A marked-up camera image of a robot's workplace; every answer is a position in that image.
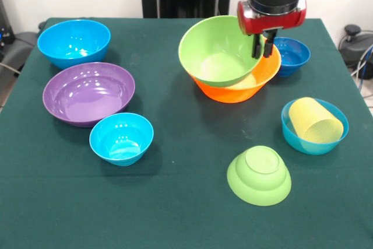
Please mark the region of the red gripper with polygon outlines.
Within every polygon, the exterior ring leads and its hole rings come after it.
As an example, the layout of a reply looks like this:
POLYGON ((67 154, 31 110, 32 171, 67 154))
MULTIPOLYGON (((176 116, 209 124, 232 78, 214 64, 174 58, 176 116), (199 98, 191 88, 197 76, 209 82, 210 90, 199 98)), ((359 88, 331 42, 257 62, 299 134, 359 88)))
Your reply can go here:
POLYGON ((246 35, 253 34, 252 58, 262 56, 261 33, 266 32, 263 56, 269 58, 278 29, 290 29, 303 24, 307 11, 306 0, 298 0, 295 9, 283 15, 266 15, 252 9, 249 0, 239 1, 237 8, 238 24, 246 35))

